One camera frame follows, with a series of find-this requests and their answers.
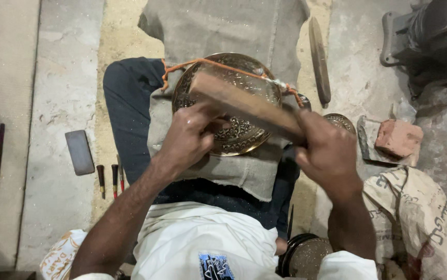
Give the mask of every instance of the engraved brass plate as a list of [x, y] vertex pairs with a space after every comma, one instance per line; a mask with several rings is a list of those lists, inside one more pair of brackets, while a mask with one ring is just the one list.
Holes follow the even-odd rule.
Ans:
[[[270, 79], [275, 79], [274, 75], [262, 63], [247, 55], [238, 53], [218, 53], [206, 57], [208, 60], [218, 62], [236, 69], [246, 71], [248, 73], [258, 74], [265, 73]], [[200, 67], [214, 67], [209, 64], [196, 62], [188, 67], [179, 79], [172, 97], [172, 110], [176, 112], [183, 107], [190, 107], [196, 103], [189, 97], [189, 88], [194, 74]], [[266, 83], [263, 80], [257, 81], [256, 78], [249, 79], [249, 76], [219, 68], [217, 76], [222, 78], [238, 88], [249, 92], [250, 94], [260, 95], [277, 107], [282, 106], [281, 92], [277, 85]], [[256, 127], [252, 123], [241, 118], [230, 116], [230, 129], [220, 130], [215, 134], [215, 147], [210, 151], [216, 156], [236, 156], [249, 152], [264, 143], [270, 133]]]

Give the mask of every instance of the man's left hand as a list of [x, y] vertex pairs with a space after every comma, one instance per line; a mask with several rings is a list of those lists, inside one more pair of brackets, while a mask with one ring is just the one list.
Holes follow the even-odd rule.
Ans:
[[207, 102], [176, 111], [163, 146], [151, 159], [151, 164], [155, 164], [166, 179], [175, 180], [213, 148], [214, 134], [206, 128], [221, 115]]

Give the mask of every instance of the forearm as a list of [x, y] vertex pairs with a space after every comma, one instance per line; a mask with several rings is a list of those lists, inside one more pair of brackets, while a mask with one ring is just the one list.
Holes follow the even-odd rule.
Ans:
[[114, 275], [137, 239], [158, 193], [170, 182], [153, 158], [144, 174], [114, 201], [90, 230], [71, 267], [70, 279], [87, 273]]
[[362, 193], [353, 193], [332, 203], [328, 236], [333, 250], [348, 251], [361, 258], [375, 260], [374, 226], [363, 202]]

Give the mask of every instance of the gray cloth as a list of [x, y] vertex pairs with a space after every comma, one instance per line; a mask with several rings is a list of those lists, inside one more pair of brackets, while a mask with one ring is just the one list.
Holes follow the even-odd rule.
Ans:
[[[296, 44], [309, 10], [302, 0], [151, 0], [139, 27], [164, 43], [168, 66], [219, 52], [237, 52], [264, 63], [277, 79], [295, 84], [300, 70]], [[149, 153], [153, 156], [171, 125], [171, 96], [182, 71], [168, 75], [169, 87], [151, 95]], [[298, 107], [294, 96], [284, 103]], [[243, 188], [259, 200], [270, 201], [277, 165], [286, 141], [270, 137], [241, 156], [210, 156], [180, 179], [205, 178]]]

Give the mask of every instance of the metal machine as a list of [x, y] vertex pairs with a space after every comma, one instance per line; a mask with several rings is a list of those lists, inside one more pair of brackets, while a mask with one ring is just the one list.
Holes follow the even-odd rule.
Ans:
[[381, 64], [398, 66], [409, 76], [412, 98], [431, 82], [447, 87], [447, 0], [412, 6], [412, 13], [383, 16]]

